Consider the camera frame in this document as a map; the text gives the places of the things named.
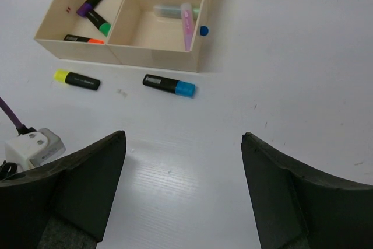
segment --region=white electrical connector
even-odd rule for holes
[[[60,137],[47,128],[19,135],[5,142],[6,161],[16,163],[18,172],[41,166],[46,160],[50,162],[65,151]]]

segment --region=white table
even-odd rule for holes
[[[240,149],[247,131],[373,184],[373,0],[216,0],[197,74],[60,61],[33,41],[50,2],[0,0],[0,95],[26,125],[56,132],[66,154],[126,131],[98,248],[260,248]],[[101,88],[53,82],[58,68]],[[144,87],[146,73],[196,83],[198,94]],[[0,114],[0,148],[15,135]]]

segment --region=yellow cap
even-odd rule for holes
[[[70,71],[59,69],[54,73],[53,78],[56,81],[59,81],[61,83],[65,83],[66,76],[70,73]]]

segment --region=pink object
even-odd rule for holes
[[[185,50],[190,51],[192,47],[194,22],[193,22],[193,9],[190,3],[183,3],[180,6],[182,30],[184,32]]]

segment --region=compartment box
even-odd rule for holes
[[[102,0],[94,9],[111,30],[106,37],[86,18],[76,14],[85,0],[53,0],[35,40],[61,59],[198,71],[211,0]],[[181,19],[158,17],[155,5],[189,2],[199,8],[192,47],[186,51]],[[95,38],[105,44],[63,41],[67,34]]]

